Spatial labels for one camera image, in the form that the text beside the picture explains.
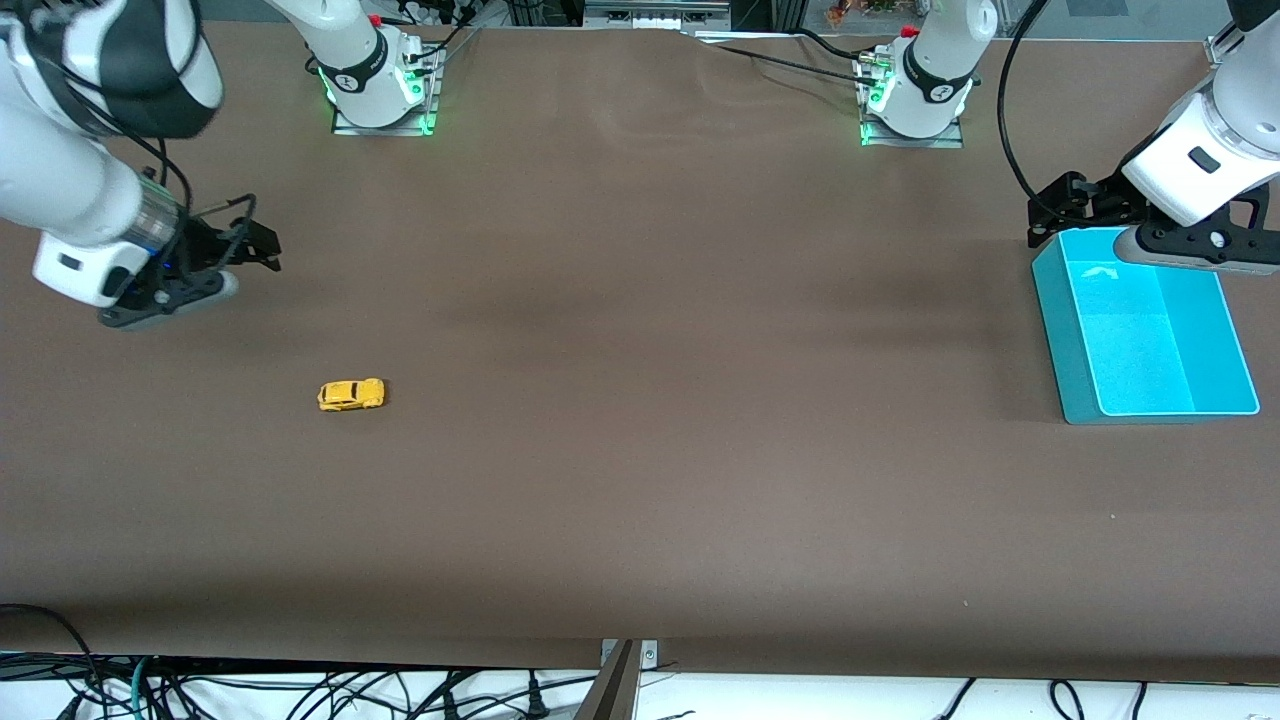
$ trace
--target metal bracket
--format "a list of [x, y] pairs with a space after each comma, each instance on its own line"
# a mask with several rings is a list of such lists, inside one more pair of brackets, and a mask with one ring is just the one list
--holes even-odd
[[[640, 691], [640, 664], [652, 652], [658, 660], [657, 641], [604, 641], [612, 642], [608, 659], [600, 674], [586, 691], [586, 700], [579, 706], [573, 720], [634, 720], [636, 693]], [[645, 646], [653, 643], [646, 651]]]
[[[641, 670], [654, 670], [658, 667], [658, 641], [639, 641], [640, 642], [640, 669]], [[609, 653], [617, 647], [618, 641], [603, 641], [600, 642], [600, 667], [609, 661]]]
[[1204, 55], [1208, 56], [1208, 63], [1216, 68], [1242, 42], [1244, 42], [1244, 32], [1240, 29], [1240, 26], [1235, 24], [1234, 20], [1229, 22], [1217, 35], [1204, 40]]
[[[1120, 172], [1096, 183], [1074, 170], [1064, 173], [1038, 197], [1039, 202], [1027, 202], [1027, 246], [1030, 249], [1065, 229], [1117, 225], [1132, 228], [1116, 245], [1120, 259], [1130, 263], [1252, 275], [1280, 269], [1280, 231], [1263, 225], [1271, 202], [1266, 184], [1242, 192], [1190, 227], [1181, 227], [1160, 211]], [[1231, 220], [1231, 205], [1251, 209], [1247, 224]]]

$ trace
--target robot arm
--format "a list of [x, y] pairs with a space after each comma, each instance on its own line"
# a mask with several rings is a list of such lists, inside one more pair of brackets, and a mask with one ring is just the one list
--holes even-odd
[[[1161, 127], [1089, 183], [1066, 173], [1028, 204], [1037, 247], [1073, 227], [1128, 225], [1120, 258], [1147, 264], [1271, 274], [1280, 233], [1262, 227], [1267, 183], [1280, 177], [1280, 0], [1234, 0], [1244, 40], [1192, 88]], [[1230, 205], [1252, 209], [1245, 225]]]
[[[392, 124], [422, 101], [404, 82], [417, 37], [374, 27], [358, 0], [268, 3], [302, 33], [347, 120]], [[275, 234], [251, 211], [218, 232], [97, 140], [187, 138], [212, 119], [223, 85], [195, 0], [73, 14], [20, 0], [3, 19], [0, 217], [44, 231], [37, 279], [100, 307], [108, 325], [141, 327], [233, 295], [225, 265], [279, 269]]]
[[998, 26], [992, 0], [936, 3], [918, 36], [854, 61], [855, 73], [877, 81], [860, 95], [864, 111], [905, 138], [941, 135], [964, 111], [974, 69]]

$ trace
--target toy car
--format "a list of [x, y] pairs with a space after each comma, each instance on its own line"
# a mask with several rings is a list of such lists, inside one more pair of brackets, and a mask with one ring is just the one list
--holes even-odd
[[378, 378], [325, 383], [316, 401], [326, 413], [378, 407], [387, 400], [387, 384]]

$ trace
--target teal container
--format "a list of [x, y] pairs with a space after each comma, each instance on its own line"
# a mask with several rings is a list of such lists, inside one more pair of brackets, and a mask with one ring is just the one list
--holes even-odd
[[1068, 231], [1032, 263], [1071, 424], [1256, 415], [1258, 395], [1216, 273], [1116, 258], [1121, 231]]

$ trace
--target cable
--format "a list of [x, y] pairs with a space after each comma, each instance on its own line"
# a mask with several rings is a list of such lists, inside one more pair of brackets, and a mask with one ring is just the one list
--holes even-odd
[[314, 683], [255, 683], [251, 680], [224, 680], [223, 678], [207, 678], [204, 675], [189, 675], [187, 678], [183, 678], [182, 684], [187, 683], [210, 683], [214, 685], [223, 685], [242, 691], [280, 691], [280, 692], [297, 692], [315, 687]]
[[453, 691], [444, 692], [444, 720], [458, 720], [458, 701], [453, 697]]
[[806, 27], [797, 27], [795, 29], [787, 31], [787, 35], [803, 35], [803, 36], [808, 37], [809, 40], [812, 40], [812, 41], [817, 42], [818, 45], [820, 45], [822, 49], [826, 50], [827, 53], [831, 53], [832, 55], [835, 55], [837, 58], [844, 58], [846, 60], [856, 60], [858, 55], [860, 55], [861, 53], [867, 53], [868, 50], [874, 50], [876, 49], [876, 46], [872, 45], [867, 50], [859, 50], [856, 53], [850, 53], [849, 50], [841, 50], [840, 47], [836, 47], [835, 45], [827, 42], [826, 37], [818, 35], [817, 32], [814, 32], [814, 31], [812, 31], [812, 29], [809, 29]]
[[[310, 710], [307, 710], [305, 714], [302, 714], [302, 717], [300, 717], [298, 720], [307, 720], [307, 717], [311, 717], [311, 714], [315, 712], [316, 710], [319, 710], [320, 706], [324, 705], [325, 701], [330, 701], [330, 703], [333, 703], [334, 702], [334, 696], [338, 693], [338, 691], [340, 691], [342, 688], [346, 688], [347, 685], [349, 685], [351, 683], [355, 683], [356, 680], [358, 680], [360, 678], [364, 678], [365, 675], [367, 675], [367, 673], [353, 673], [349, 678], [347, 678], [346, 680], [338, 683], [337, 685], [333, 685], [332, 682], [338, 678], [338, 675], [337, 674], [329, 675], [324, 682], [321, 682], [320, 684], [317, 684], [316, 688], [315, 688], [317, 691], [321, 687], [328, 687], [329, 692], [324, 697], [321, 697], [319, 701], [316, 701], [311, 706]], [[289, 715], [285, 717], [285, 720], [291, 720], [293, 717], [293, 712], [296, 712], [298, 707], [302, 707], [302, 702], [306, 701], [306, 698], [311, 697], [311, 692], [308, 692], [307, 694], [302, 696], [302, 700], [298, 701], [298, 705], [296, 705], [293, 707], [293, 710], [289, 712]]]
[[832, 72], [832, 70], [824, 70], [822, 68], [814, 68], [813, 65], [805, 65], [805, 64], [801, 64], [801, 63], [792, 63], [791, 60], [783, 60], [781, 58], [772, 58], [769, 55], [760, 55], [759, 53], [751, 53], [750, 50], [740, 50], [737, 47], [726, 47], [724, 45], [717, 45], [716, 47], [719, 47], [721, 50], [723, 50], [726, 53], [733, 53], [735, 55], [744, 55], [746, 58], [754, 58], [756, 60], [764, 60], [764, 61], [768, 61], [768, 63], [777, 63], [778, 65], [786, 65], [788, 68], [795, 68], [797, 70], [805, 70], [805, 72], [815, 73], [815, 74], [819, 74], [819, 76], [827, 76], [827, 77], [833, 77], [833, 78], [840, 78], [840, 79], [847, 79], [849, 82], [855, 82], [858, 85], [876, 85], [876, 81], [873, 81], [872, 78], [855, 77], [855, 76], [850, 76], [850, 74], [845, 74], [845, 73], [837, 73], [837, 72]]
[[471, 32], [468, 32], [467, 36], [462, 38], [462, 42], [460, 42], [458, 46], [453, 49], [453, 53], [449, 53], [448, 55], [445, 55], [444, 60], [440, 61], [439, 67], [443, 68], [444, 65], [449, 64], [449, 60], [457, 58], [458, 54], [462, 53], [462, 49], [467, 46], [467, 42], [471, 42], [472, 40], [475, 40], [475, 36], [480, 35], [481, 29], [484, 29], [484, 28], [479, 28], [477, 27], [477, 28], [472, 29]]
[[133, 720], [142, 720], [142, 708], [140, 707], [141, 698], [138, 697], [138, 692], [142, 687], [142, 666], [146, 664], [146, 657], [138, 660], [138, 664], [133, 667], [133, 679], [129, 682], [129, 706], [133, 708]]
[[[1075, 703], [1075, 717], [1066, 714], [1057, 702], [1057, 688], [1066, 688], [1066, 692], [1071, 696], [1071, 702]], [[1053, 703], [1053, 710], [1062, 716], [1062, 720], [1084, 720], [1084, 706], [1080, 705], [1080, 696], [1075, 693], [1075, 688], [1071, 683], [1066, 680], [1053, 680], [1048, 684], [1048, 700]]]
[[[356, 698], [366, 700], [366, 701], [371, 700], [367, 696], [365, 696], [364, 693], [367, 693], [369, 691], [371, 691], [374, 688], [374, 685], [376, 685], [378, 683], [381, 683], [383, 680], [390, 678], [392, 675], [398, 676], [399, 673], [396, 673], [396, 671], [383, 673], [378, 678], [374, 678], [372, 680], [370, 680], [370, 682], [365, 683], [364, 685], [361, 685], [361, 688], [358, 691], [349, 692], [349, 694], [347, 694], [347, 697], [342, 698], [340, 701], [338, 701], [334, 705], [333, 714], [337, 715], [338, 711], [344, 710], [348, 705], [355, 705]], [[383, 703], [378, 702], [375, 705], [383, 705]]]
[[529, 671], [529, 711], [525, 712], [525, 717], [530, 720], [543, 720], [550, 715], [547, 710], [547, 703], [543, 702], [543, 688], [538, 684], [538, 673], [532, 670]]
[[413, 708], [412, 712], [406, 715], [404, 720], [417, 720], [419, 717], [422, 716], [424, 712], [426, 712], [426, 708], [430, 707], [433, 702], [444, 697], [444, 693], [458, 687], [468, 678], [472, 678], [479, 674], [480, 674], [479, 670], [462, 670], [460, 673], [451, 673], [447, 678], [444, 678], [443, 683], [435, 687], [434, 691], [426, 693], [426, 698], [422, 700], [422, 702], [420, 702], [417, 707]]
[[447, 45], [449, 44], [449, 41], [451, 41], [451, 40], [453, 40], [453, 37], [454, 37], [456, 35], [458, 35], [460, 32], [462, 32], [462, 28], [465, 28], [465, 27], [467, 27], [467, 23], [463, 23], [463, 22], [460, 22], [458, 24], [453, 26], [453, 29], [452, 29], [452, 31], [449, 31], [449, 35], [447, 35], [447, 36], [444, 37], [444, 40], [443, 40], [443, 41], [440, 41], [440, 44], [439, 44], [439, 45], [436, 45], [435, 47], [433, 47], [433, 49], [428, 50], [426, 53], [420, 53], [420, 54], [417, 54], [417, 55], [410, 55], [410, 56], [408, 56], [408, 61], [410, 61], [410, 63], [416, 63], [416, 61], [419, 61], [419, 60], [422, 60], [422, 59], [425, 59], [425, 58], [430, 58], [431, 55], [435, 55], [435, 54], [436, 54], [436, 53], [439, 53], [440, 50], [444, 50], [444, 47], [445, 47], [445, 46], [447, 46]]
[[1051, 218], [1071, 223], [1076, 227], [1110, 227], [1115, 223], [1103, 223], [1087, 218], [1073, 218], [1050, 208], [1048, 204], [1041, 200], [1036, 188], [1027, 182], [1027, 176], [1023, 174], [1023, 168], [1018, 164], [1018, 159], [1014, 156], [1014, 147], [1009, 142], [1009, 126], [1005, 120], [1005, 91], [1009, 88], [1009, 68], [1012, 67], [1014, 56], [1018, 54], [1018, 47], [1021, 46], [1023, 38], [1027, 37], [1027, 32], [1030, 31], [1033, 24], [1036, 24], [1037, 18], [1039, 18], [1047, 5], [1048, 0], [1032, 1], [1032, 5], [1027, 8], [1025, 13], [1023, 13], [1023, 18], [1018, 20], [1018, 27], [1014, 29], [1012, 42], [1009, 45], [1009, 54], [1005, 55], [1005, 64], [1000, 70], [1000, 86], [996, 90], [996, 127], [1000, 129], [1000, 146], [1005, 151], [1005, 160], [1009, 163], [1009, 169], [1014, 172], [1014, 179], [1018, 181], [1018, 186], [1023, 188], [1023, 192], [1030, 199], [1032, 202], [1039, 205], [1039, 208], [1048, 213]]
[[76, 720], [76, 714], [79, 712], [79, 706], [82, 702], [84, 702], [84, 698], [82, 698], [81, 696], [73, 697], [72, 701], [67, 703], [67, 707], [64, 707], [63, 711], [58, 714], [58, 717], [55, 720]]
[[1146, 680], [1138, 683], [1138, 697], [1133, 698], [1133, 712], [1129, 715], [1129, 720], [1138, 720], [1138, 714], [1142, 712], [1142, 701], [1144, 700], [1147, 700]]
[[[156, 138], [156, 147], [160, 149], [161, 155], [164, 155], [165, 158], [169, 156], [169, 146], [165, 145], [163, 137]], [[168, 187], [168, 186], [169, 186], [169, 164], [160, 163], [160, 187]]]
[[292, 720], [293, 715], [298, 710], [302, 710], [302, 705], [307, 701], [308, 697], [311, 697], [312, 693], [320, 692], [320, 688], [328, 685], [337, 676], [338, 676], [337, 673], [326, 673], [323, 680], [320, 680], [315, 685], [311, 685], [311, 689], [298, 698], [298, 702], [296, 702], [293, 707], [289, 708], [289, 714], [284, 716], [284, 720]]
[[[41, 607], [38, 605], [28, 605], [26, 602], [0, 602], [0, 610], [32, 612], [36, 615], [42, 615], [45, 618], [49, 618], [55, 623], [58, 623], [59, 625], [61, 625], [63, 629], [67, 630], [67, 633], [72, 637], [72, 639], [76, 641], [76, 646], [79, 648], [81, 655], [84, 656], [84, 661], [88, 664], [88, 671], [91, 675], [93, 675], [93, 682], [97, 684], [99, 692], [102, 693], [104, 696], [106, 694], [106, 684], [102, 682], [102, 674], [99, 673], [99, 666], [97, 662], [93, 660], [93, 653], [88, 650], [88, 643], [84, 642], [84, 638], [79, 634], [79, 630], [77, 630], [76, 626], [72, 625], [69, 620], [67, 620], [67, 618], [63, 618], [60, 612], [50, 610], [47, 607]], [[102, 707], [104, 720], [106, 720], [106, 716], [108, 716], [106, 706], [104, 706]]]
[[938, 720], [951, 720], [956, 716], [956, 710], [960, 710], [960, 702], [964, 701], [964, 696], [969, 694], [969, 688], [978, 682], [978, 678], [969, 678], [960, 685], [960, 691], [951, 698], [951, 705], [947, 706], [947, 711], [938, 715]]
[[[539, 689], [549, 691], [549, 689], [553, 689], [553, 688], [563, 688], [566, 685], [576, 685], [576, 684], [581, 684], [581, 683], [590, 683], [594, 679], [595, 679], [595, 675], [588, 675], [585, 678], [570, 678], [568, 680], [557, 680], [554, 683], [543, 683]], [[527, 694], [529, 694], [529, 691], [522, 691], [522, 692], [518, 692], [518, 693], [512, 693], [509, 696], [497, 698], [497, 700], [494, 700], [494, 702], [490, 702], [489, 705], [485, 705], [484, 707], [479, 707], [476, 710], [472, 710], [471, 712], [467, 712], [466, 715], [463, 715], [461, 717], [461, 720], [471, 720], [476, 715], [481, 715], [484, 712], [488, 712], [488, 711], [493, 710], [494, 707], [498, 707], [499, 705], [507, 705], [508, 702], [520, 700], [520, 698], [522, 698], [522, 697], [525, 697]]]
[[143, 140], [142, 137], [140, 137], [136, 132], [133, 132], [129, 128], [127, 128], [127, 127], [122, 126], [120, 123], [118, 123], [115, 120], [115, 118], [111, 118], [105, 111], [102, 111], [101, 108], [99, 108], [97, 105], [95, 105], [93, 102], [91, 102], [90, 99], [84, 97], [78, 90], [76, 90], [76, 88], [68, 88], [68, 90], [70, 90], [70, 92], [76, 97], [76, 100], [86, 110], [88, 110], [90, 113], [92, 113], [99, 119], [99, 122], [108, 124], [108, 127], [110, 129], [114, 129], [115, 132], [119, 132], [124, 137], [128, 137], [138, 147], [142, 147], [143, 150], [146, 150], [147, 152], [150, 152], [152, 158], [155, 158], [156, 160], [160, 160], [160, 163], [164, 167], [166, 167], [170, 170], [173, 170], [173, 176], [175, 178], [178, 178], [178, 183], [182, 186], [182, 193], [183, 193], [182, 206], [183, 206], [183, 211], [184, 211], [186, 215], [191, 215], [191, 182], [187, 181], [187, 173], [183, 173], [182, 168], [179, 168], [177, 164], [174, 164], [173, 160], [169, 159], [168, 154], [161, 152], [160, 150], [157, 150], [156, 147], [154, 147], [150, 142], [147, 142], [146, 140]]

